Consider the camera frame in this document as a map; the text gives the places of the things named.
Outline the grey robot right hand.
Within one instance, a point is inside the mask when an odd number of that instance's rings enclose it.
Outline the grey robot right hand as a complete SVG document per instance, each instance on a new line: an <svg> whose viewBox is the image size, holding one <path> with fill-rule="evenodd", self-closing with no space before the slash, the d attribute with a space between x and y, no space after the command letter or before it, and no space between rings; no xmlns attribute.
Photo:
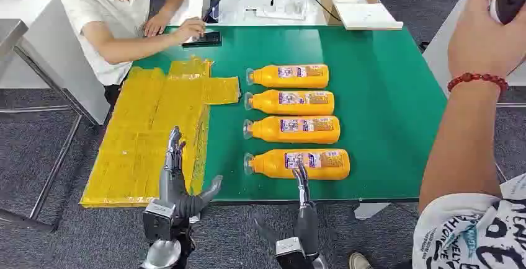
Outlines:
<svg viewBox="0 0 526 269"><path fill-rule="evenodd" d="M292 169L298 184L299 209L292 235L277 232L266 226L264 219L254 215L254 224L259 234L274 245L275 256L287 261L302 260L313 263L319 257L318 215L310 198L307 171L302 163Z"/></svg>

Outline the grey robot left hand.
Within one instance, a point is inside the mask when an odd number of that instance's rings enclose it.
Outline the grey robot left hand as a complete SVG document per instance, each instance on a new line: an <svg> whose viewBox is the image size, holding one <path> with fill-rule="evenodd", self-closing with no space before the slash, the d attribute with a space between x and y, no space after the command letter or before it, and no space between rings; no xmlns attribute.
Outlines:
<svg viewBox="0 0 526 269"><path fill-rule="evenodd" d="M181 141L181 137L179 127L175 126L167 141L164 165L159 178L159 199L174 206L174 216L191 218L198 215L219 193L223 176L215 176L211 185L198 195L189 195L182 171L185 141Z"/></svg>

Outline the person's right hand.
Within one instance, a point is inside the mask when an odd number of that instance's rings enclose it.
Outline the person's right hand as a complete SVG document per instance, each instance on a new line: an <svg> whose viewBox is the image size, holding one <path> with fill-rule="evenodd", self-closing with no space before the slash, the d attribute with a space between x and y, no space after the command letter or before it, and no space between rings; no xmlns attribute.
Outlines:
<svg viewBox="0 0 526 269"><path fill-rule="evenodd" d="M173 42L181 45L189 39L200 38L206 30L205 22L198 17L186 19L175 31L171 33Z"/></svg>

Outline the person's left hand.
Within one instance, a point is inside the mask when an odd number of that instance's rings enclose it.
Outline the person's left hand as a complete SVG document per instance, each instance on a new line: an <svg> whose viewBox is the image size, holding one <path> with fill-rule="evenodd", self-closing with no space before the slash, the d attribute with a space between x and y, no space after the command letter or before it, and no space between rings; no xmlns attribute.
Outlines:
<svg viewBox="0 0 526 269"><path fill-rule="evenodd" d="M171 16L172 15L169 12L159 11L144 24L144 36L153 37L162 34L169 23Z"/></svg>
<svg viewBox="0 0 526 269"><path fill-rule="evenodd" d="M499 95L504 79L525 58L525 7L503 25L490 14L491 0L467 0L448 44L451 91L484 87Z"/></svg>

